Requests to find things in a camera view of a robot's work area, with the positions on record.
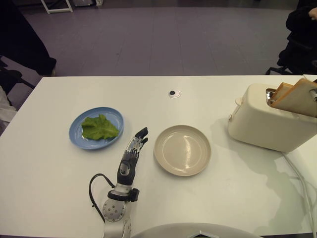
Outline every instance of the empty plate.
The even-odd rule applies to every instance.
[[[196,128],[176,125],[158,136],[154,155],[168,172],[179,176],[191,176],[198,174],[207,166],[211,147],[205,135]]]
[[[119,130],[118,136],[100,140],[86,139],[83,137],[83,128],[81,127],[81,123],[83,123],[85,118],[97,118],[99,114],[105,115],[107,120],[109,120]],[[120,135],[122,135],[123,127],[123,117],[116,109],[104,107],[93,108],[82,113],[74,120],[69,129],[69,138],[71,142],[80,148],[87,150],[100,149],[114,143],[120,137]]]

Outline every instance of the robotic hand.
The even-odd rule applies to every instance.
[[[148,141],[144,138],[147,134],[148,129],[145,127],[132,138],[124,151],[117,172],[117,184],[109,191],[108,200],[102,207],[102,215],[105,218],[103,238],[130,238],[131,202],[137,201],[139,195],[138,189],[132,189],[132,183],[139,153]]]

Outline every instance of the beige plate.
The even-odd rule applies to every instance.
[[[198,174],[208,164],[211,148],[208,139],[196,128],[172,126],[157,138],[154,155],[168,172],[179,176]]]

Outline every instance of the chair leg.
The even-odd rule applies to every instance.
[[[49,9],[47,4],[45,3],[45,0],[41,0],[41,2],[48,14],[55,13],[55,12],[68,12],[68,11],[73,12],[73,8],[71,7],[69,0],[66,0],[68,8],[59,8],[59,9]]]
[[[276,72],[276,73],[279,73],[281,75],[293,75],[293,73],[290,73],[288,71],[286,71],[287,67],[281,67],[281,68],[274,68],[274,67],[270,67],[265,75],[270,75],[271,74],[271,71],[273,72]]]

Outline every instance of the blue plate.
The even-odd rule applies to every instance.
[[[105,115],[107,120],[109,120],[118,130],[119,135],[114,138],[100,139],[100,140],[91,140],[83,137],[83,128],[81,123],[85,120],[86,117],[97,118],[99,114]],[[113,108],[93,108],[90,109],[75,119],[69,129],[69,138],[71,142],[80,148],[87,150],[100,149],[114,143],[123,133],[123,117],[120,112]]]

